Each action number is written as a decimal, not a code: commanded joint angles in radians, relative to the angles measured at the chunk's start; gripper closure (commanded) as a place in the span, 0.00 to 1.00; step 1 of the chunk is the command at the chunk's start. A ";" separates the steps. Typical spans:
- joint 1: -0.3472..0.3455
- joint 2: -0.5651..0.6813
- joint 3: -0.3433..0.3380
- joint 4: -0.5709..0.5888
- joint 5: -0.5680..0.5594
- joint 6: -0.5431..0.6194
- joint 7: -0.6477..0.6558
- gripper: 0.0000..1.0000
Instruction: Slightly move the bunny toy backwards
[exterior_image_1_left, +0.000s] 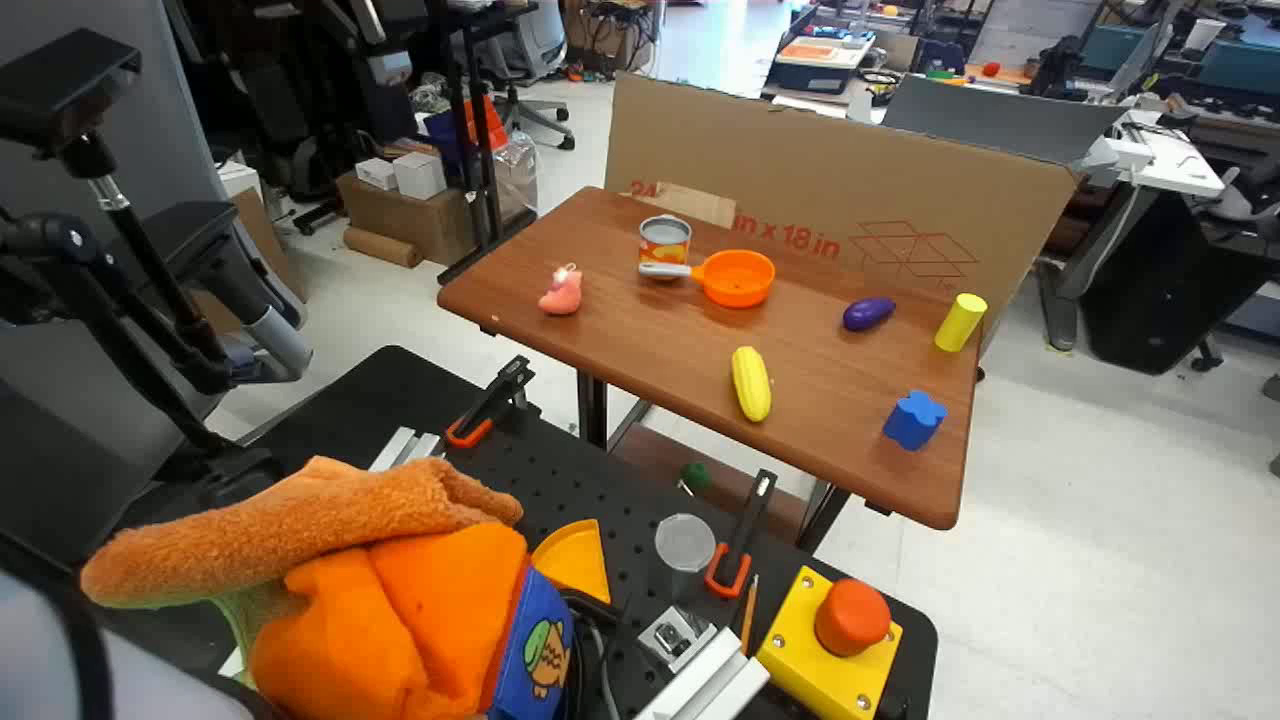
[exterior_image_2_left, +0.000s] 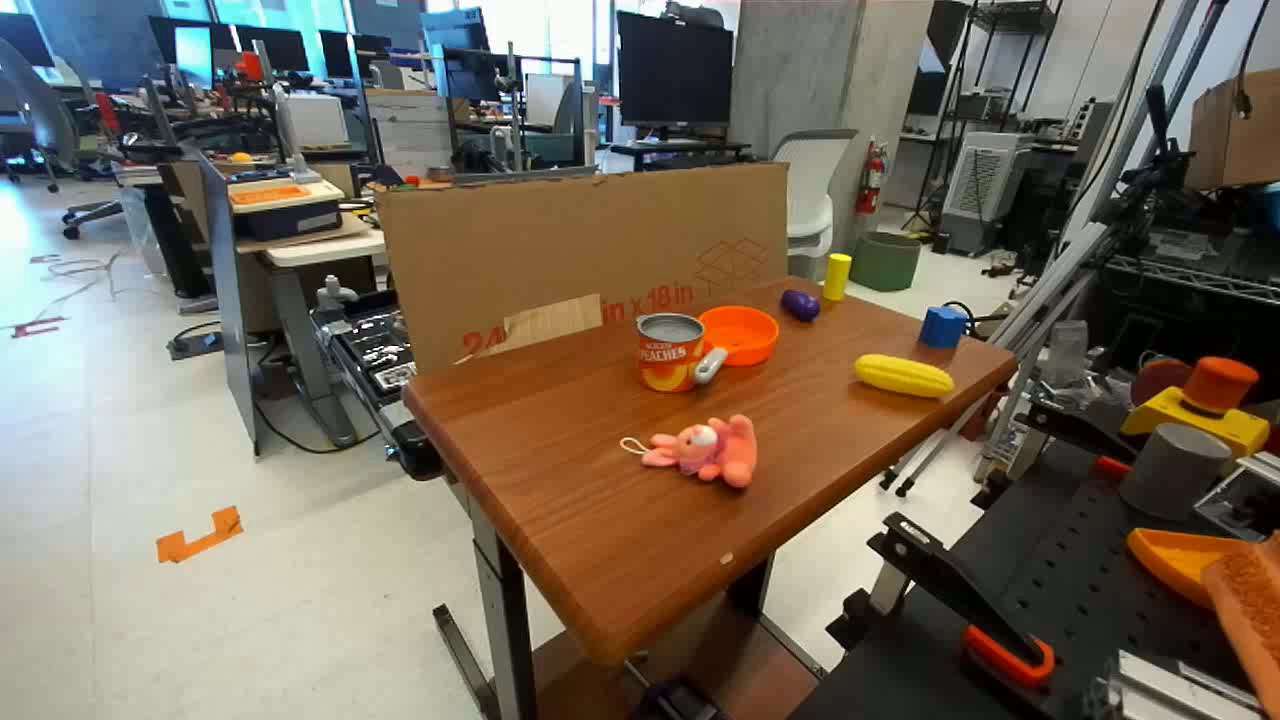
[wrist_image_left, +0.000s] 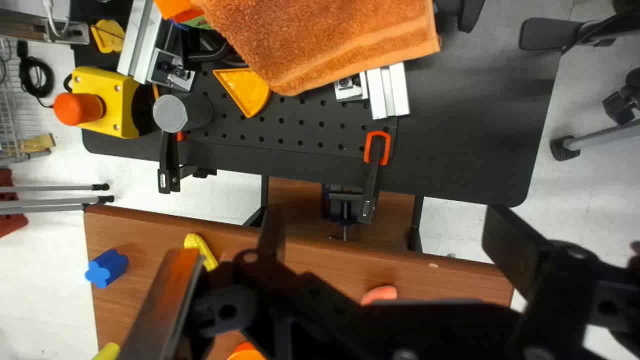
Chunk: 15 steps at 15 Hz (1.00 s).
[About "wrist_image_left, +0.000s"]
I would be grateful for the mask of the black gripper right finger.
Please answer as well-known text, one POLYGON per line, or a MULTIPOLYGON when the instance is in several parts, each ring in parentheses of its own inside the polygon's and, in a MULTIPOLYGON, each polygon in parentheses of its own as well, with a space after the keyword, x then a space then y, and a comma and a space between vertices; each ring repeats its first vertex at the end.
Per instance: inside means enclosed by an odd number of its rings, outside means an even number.
POLYGON ((514 290, 533 305, 562 304, 565 252, 504 206, 488 206, 481 249, 514 290))

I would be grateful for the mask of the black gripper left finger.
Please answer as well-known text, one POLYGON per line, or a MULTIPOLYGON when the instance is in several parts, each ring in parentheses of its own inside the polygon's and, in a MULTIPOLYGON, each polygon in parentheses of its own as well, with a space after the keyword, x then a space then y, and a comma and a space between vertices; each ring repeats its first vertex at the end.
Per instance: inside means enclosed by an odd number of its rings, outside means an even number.
POLYGON ((167 249, 118 360, 174 360, 201 269, 198 249, 167 249))

